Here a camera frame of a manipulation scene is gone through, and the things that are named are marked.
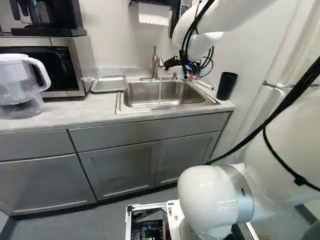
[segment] black tumbler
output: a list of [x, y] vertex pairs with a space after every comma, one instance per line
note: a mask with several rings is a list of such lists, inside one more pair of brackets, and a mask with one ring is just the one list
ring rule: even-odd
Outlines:
[[223, 72], [221, 74], [219, 88], [216, 93], [216, 98], [222, 101], [229, 99], [232, 90], [234, 89], [238, 79], [238, 74], [233, 72]]

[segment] gray floor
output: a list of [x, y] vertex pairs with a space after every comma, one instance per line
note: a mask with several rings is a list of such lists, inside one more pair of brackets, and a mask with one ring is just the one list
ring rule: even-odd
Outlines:
[[128, 204], [177, 199], [176, 188], [116, 202], [95, 209], [20, 221], [10, 240], [124, 240]]
[[[94, 209], [20, 221], [10, 240], [124, 240], [125, 206], [177, 199], [176, 188]], [[261, 240], [299, 240], [310, 227], [294, 209], [252, 223]]]

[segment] gray countertop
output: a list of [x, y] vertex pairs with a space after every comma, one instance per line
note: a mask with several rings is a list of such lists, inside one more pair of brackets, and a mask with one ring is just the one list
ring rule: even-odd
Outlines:
[[[215, 98], [216, 92], [197, 84], [201, 90]], [[89, 94], [79, 100], [45, 102], [44, 111], [26, 119], [0, 119], [0, 135], [24, 134], [132, 123], [147, 120], [190, 115], [228, 112], [235, 109], [231, 101], [218, 101], [219, 105], [195, 107], [186, 110], [155, 110], [151, 112], [116, 114], [117, 93]]]

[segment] paper towel holder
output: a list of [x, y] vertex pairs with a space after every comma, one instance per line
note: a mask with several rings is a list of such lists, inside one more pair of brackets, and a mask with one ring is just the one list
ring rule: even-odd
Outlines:
[[192, 0], [128, 0], [129, 6], [131, 3], [147, 3], [147, 4], [158, 4], [171, 6], [172, 17], [171, 23], [169, 24], [170, 32], [169, 37], [172, 38], [174, 29], [179, 21], [182, 14], [185, 13], [191, 7]]

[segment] stainless steel sink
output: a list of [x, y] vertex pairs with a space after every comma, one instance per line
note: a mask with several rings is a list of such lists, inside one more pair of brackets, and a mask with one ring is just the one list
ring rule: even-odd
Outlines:
[[118, 93], [116, 113], [138, 113], [219, 104], [193, 83], [170, 78], [141, 78], [127, 82], [127, 89]]

